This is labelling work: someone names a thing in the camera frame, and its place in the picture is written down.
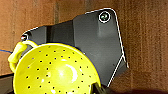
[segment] brown background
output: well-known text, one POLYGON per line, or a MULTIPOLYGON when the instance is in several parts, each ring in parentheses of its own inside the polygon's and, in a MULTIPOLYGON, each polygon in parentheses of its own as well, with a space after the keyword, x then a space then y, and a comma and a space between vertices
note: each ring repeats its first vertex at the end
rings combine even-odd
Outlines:
MULTIPOLYGON (((95 9, 116 11, 130 69, 111 88, 168 91, 168 0, 0 0, 0 49, 13 51, 24 31, 95 9)), ((10 74, 0 52, 0 75, 10 74)))

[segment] mounting hole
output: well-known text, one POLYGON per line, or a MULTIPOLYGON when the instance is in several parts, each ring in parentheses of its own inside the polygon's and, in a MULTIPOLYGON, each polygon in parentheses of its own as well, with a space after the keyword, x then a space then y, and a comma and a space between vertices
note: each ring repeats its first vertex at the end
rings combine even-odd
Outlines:
POLYGON ((99 21, 102 23, 106 23, 110 20, 110 13, 108 13, 107 11, 103 11, 100 13, 99 15, 99 21))

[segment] colander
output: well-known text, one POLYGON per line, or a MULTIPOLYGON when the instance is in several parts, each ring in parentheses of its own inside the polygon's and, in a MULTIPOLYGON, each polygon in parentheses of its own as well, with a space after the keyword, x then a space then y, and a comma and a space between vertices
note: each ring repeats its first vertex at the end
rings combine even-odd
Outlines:
POLYGON ((101 87, 92 62, 66 44, 19 42, 8 61, 15 94, 90 94, 93 83, 101 87), (33 48, 20 58, 27 45, 33 48))

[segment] colander handle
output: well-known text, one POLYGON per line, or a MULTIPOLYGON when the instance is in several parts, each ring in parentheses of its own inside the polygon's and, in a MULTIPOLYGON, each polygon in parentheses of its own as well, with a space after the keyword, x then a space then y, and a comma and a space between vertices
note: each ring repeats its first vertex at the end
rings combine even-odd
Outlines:
POLYGON ((38 46, 36 43, 30 40, 18 42, 13 53, 8 57, 10 68, 14 73, 16 72, 16 63, 18 63, 22 52, 27 49, 27 45, 31 45, 33 48, 38 46))

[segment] plastic strainer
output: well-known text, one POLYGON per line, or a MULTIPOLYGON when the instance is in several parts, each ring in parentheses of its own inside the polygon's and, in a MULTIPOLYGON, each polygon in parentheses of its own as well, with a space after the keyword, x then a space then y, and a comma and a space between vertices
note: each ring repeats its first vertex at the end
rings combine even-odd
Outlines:
POLYGON ((92 62, 69 45, 19 42, 8 61, 15 94, 90 94, 93 83, 101 87, 92 62), (27 44, 33 48, 20 59, 27 44))

